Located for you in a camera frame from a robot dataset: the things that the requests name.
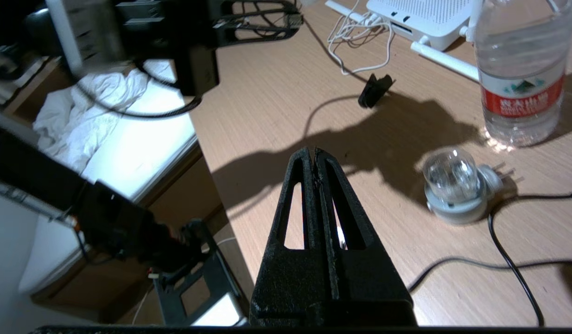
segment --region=white cloth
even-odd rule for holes
[[[121,73],[89,74],[79,85],[98,101],[126,110],[146,91],[148,77],[133,70]],[[95,105],[78,87],[55,91],[47,99],[32,125],[40,138],[38,148],[78,173],[110,135],[120,115]]]

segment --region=wooden desk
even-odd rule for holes
[[[352,6],[352,0],[343,0]],[[324,39],[338,15],[322,2],[303,9]],[[387,34],[358,49],[337,52],[350,68],[384,60]],[[504,263],[482,221],[449,226],[425,208],[424,156],[462,146],[477,163],[515,168],[520,193],[572,190],[572,95],[553,139],[534,148],[497,151],[481,139],[483,113],[477,83],[430,63],[394,38],[391,61],[377,70],[396,83],[373,110],[358,106],[364,83],[342,76],[304,26],[291,40],[218,51],[221,85],[192,113],[203,154],[253,279],[257,277],[288,158],[319,146],[349,172],[403,281],[410,284],[435,260],[461,255]],[[451,54],[474,63],[471,45]],[[572,51],[566,89],[572,93]],[[300,203],[291,217],[300,220]],[[289,225],[287,245],[298,245],[300,223]],[[572,258],[572,201],[523,203],[497,216],[497,233],[516,262]],[[547,325],[572,326],[572,268],[523,272]],[[513,273],[464,264],[437,269],[413,295],[421,325],[534,326],[536,318]]]

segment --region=water bottle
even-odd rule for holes
[[[475,30],[489,135],[529,146],[553,132],[572,39],[570,0],[486,0]]]

